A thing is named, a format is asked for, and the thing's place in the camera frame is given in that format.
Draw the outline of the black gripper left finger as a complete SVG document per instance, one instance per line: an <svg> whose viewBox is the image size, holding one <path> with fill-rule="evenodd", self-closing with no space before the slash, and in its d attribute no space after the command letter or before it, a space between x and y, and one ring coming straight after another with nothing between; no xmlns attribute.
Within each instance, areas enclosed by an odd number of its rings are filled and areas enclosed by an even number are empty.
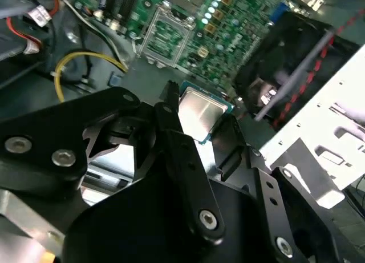
<svg viewBox="0 0 365 263"><path fill-rule="evenodd" d="M218 245L225 225L178 110L178 85L168 82L164 100L154 106L125 88L113 87L2 121L1 187L43 203L70 203L94 158L131 145L132 184L165 175L193 238Z"/></svg>

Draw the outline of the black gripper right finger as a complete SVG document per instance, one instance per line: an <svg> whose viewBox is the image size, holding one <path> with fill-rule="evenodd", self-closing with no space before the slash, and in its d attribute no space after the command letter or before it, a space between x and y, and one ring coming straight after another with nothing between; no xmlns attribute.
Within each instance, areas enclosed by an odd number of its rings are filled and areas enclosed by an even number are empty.
<svg viewBox="0 0 365 263"><path fill-rule="evenodd" d="M269 171L228 115L212 134L220 182L213 184L227 235L222 262L339 262L328 219L285 168Z"/></svg>

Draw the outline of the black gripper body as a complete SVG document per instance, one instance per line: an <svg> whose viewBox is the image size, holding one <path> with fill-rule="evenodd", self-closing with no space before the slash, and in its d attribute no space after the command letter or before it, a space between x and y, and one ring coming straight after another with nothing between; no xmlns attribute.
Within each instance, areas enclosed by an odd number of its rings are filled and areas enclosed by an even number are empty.
<svg viewBox="0 0 365 263"><path fill-rule="evenodd" d="M210 185L225 223L219 245L193 238L173 184L152 175L85 210L66 234L62 262L274 262L253 199Z"/></svg>

